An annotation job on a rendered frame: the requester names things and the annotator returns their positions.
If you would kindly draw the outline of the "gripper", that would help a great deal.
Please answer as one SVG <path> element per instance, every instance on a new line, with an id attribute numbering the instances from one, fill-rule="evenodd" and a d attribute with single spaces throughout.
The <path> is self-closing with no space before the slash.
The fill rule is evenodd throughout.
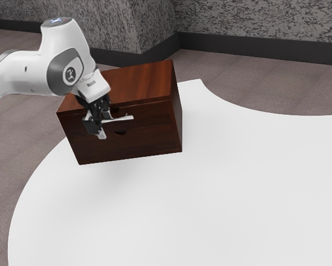
<path id="1" fill-rule="evenodd" d="M 102 128 L 101 124 L 106 124 L 110 122 L 117 122 L 117 121 L 126 121 L 126 120 L 133 120 L 133 115 L 124 115 L 121 117 L 112 117 L 110 112 L 110 98 L 108 94 L 96 99 L 88 103 L 85 99 L 80 96 L 75 96 L 77 102 L 83 106 L 88 112 L 86 116 L 82 118 L 82 123 L 87 130 L 89 135 L 95 135 L 100 140 L 105 140 L 106 135 Z M 95 120 L 94 117 L 102 117 L 102 121 Z"/>

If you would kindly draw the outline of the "dark brown wooden drawer cabinet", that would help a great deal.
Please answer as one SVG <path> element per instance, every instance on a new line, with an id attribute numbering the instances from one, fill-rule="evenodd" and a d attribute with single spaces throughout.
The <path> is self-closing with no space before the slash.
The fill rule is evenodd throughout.
<path id="1" fill-rule="evenodd" d="M 65 96 L 57 116 L 78 164 L 107 162 L 182 151 L 182 106 L 173 62 L 102 71 L 111 90 L 112 117 L 105 140 L 89 135 L 82 124 L 86 110 L 73 94 Z"/>

